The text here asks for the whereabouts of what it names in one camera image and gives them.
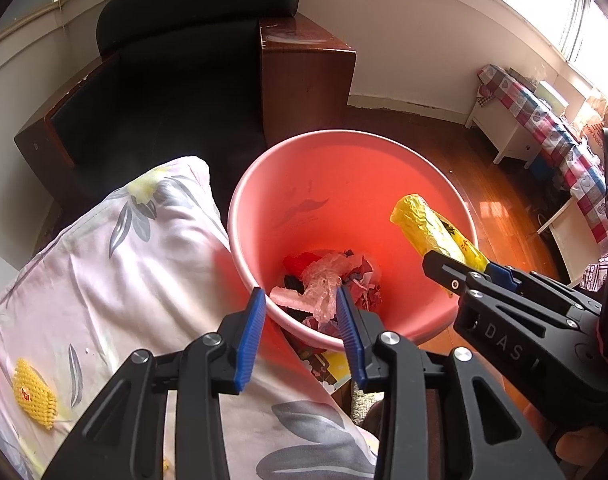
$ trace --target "checkered cloth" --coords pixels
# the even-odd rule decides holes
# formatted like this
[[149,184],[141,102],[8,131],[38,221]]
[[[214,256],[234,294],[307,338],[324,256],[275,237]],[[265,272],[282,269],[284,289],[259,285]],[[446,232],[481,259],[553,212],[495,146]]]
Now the checkered cloth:
[[542,146],[540,152],[551,166],[557,166],[577,205],[600,245],[607,251],[606,183],[604,174],[591,162],[587,148],[578,144],[562,121],[527,88],[504,70],[486,65],[478,72],[482,85],[478,103],[484,106],[493,98],[510,111]]

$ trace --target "trash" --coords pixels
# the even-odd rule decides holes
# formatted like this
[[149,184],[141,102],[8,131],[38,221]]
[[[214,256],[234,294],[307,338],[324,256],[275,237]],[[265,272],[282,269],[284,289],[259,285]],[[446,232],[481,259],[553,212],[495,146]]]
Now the trash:
[[284,286],[290,288],[290,290],[296,290],[300,294],[304,294],[304,283],[300,282],[300,280],[292,274],[284,276]]
[[322,256],[317,256],[313,253],[302,253],[300,256],[286,256],[286,258],[284,258],[284,268],[286,269],[286,272],[300,279],[302,278],[304,269],[313,262],[321,259]]
[[391,213],[390,221],[402,229],[421,257],[429,251],[437,251],[466,263],[462,250],[421,196],[414,194],[400,199]]
[[[300,270],[302,263],[309,262]],[[269,298],[283,307],[288,314],[318,332],[337,337],[335,297],[343,284],[349,287],[351,297],[359,308],[375,309],[381,303],[380,286],[374,281],[374,269],[362,254],[352,250],[324,251],[323,256],[302,253],[284,258],[287,274],[286,288],[276,286]]]
[[294,308],[295,310],[313,313],[314,306],[296,290],[274,286],[268,297],[271,298],[273,303],[278,304],[279,306],[287,306],[289,308]]
[[446,218],[431,210],[418,194],[401,198],[390,215],[420,256],[437,251],[484,272],[488,259]]

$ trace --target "wooden floor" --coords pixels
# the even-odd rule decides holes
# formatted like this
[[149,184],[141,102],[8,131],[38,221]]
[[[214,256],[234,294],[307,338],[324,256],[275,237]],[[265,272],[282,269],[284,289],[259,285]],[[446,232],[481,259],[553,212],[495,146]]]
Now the wooden floor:
[[[345,127],[396,140],[423,155],[452,182],[468,206],[479,249],[492,261],[536,270],[559,279],[555,260],[537,234],[537,212],[544,206],[541,184],[524,163],[505,158],[493,164],[497,150],[481,130],[391,110],[348,107]],[[423,348],[448,353],[468,346],[449,327]],[[526,400],[506,380],[504,386],[523,408]]]

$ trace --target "yellow plastic bag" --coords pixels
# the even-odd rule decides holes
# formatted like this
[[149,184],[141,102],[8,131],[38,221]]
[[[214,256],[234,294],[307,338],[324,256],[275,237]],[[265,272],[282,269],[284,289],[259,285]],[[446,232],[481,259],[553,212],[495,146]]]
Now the yellow plastic bag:
[[428,251],[437,251],[480,272],[486,270],[488,259],[484,254],[418,194],[401,198],[390,221],[402,229],[421,257]]

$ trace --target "black leather chair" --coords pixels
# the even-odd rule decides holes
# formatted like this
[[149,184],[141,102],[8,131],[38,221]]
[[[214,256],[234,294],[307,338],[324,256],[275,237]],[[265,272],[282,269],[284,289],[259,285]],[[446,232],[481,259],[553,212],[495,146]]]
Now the black leather chair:
[[111,0],[97,23],[104,62],[50,122],[93,205],[159,164],[197,155],[225,220],[266,148],[258,20],[298,0]]

